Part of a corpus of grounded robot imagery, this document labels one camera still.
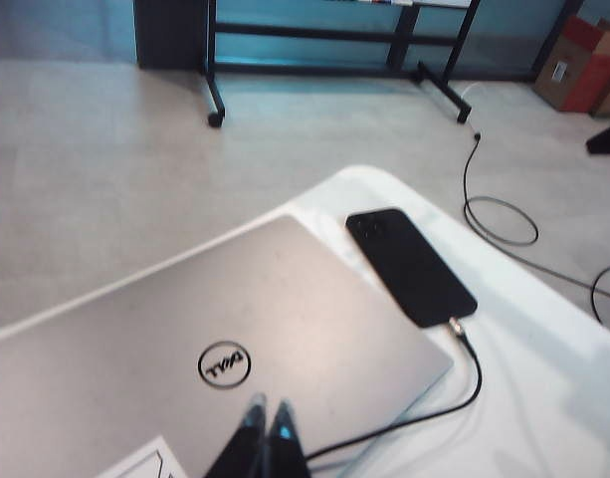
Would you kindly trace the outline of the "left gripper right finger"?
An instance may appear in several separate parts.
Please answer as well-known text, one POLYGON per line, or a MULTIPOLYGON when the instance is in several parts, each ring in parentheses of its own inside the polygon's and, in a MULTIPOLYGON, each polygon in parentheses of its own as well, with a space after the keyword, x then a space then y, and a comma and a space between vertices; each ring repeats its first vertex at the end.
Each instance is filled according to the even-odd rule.
POLYGON ((268 477, 310 477, 296 428, 293 408, 280 402, 267 436, 268 477))

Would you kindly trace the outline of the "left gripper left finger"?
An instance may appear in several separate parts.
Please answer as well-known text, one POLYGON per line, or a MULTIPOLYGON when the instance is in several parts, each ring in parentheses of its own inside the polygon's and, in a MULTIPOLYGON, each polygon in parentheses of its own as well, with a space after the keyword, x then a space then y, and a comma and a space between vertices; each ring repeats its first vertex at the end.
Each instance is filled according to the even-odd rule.
POLYGON ((256 393, 229 441, 204 477, 261 477, 267 421, 267 398, 256 393))

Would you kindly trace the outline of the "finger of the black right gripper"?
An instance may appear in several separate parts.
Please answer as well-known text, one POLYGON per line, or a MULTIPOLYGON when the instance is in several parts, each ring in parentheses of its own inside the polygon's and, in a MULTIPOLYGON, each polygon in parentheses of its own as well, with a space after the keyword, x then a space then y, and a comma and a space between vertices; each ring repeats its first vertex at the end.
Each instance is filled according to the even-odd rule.
POLYGON ((610 154, 610 126, 586 141, 586 149, 590 154, 610 154))

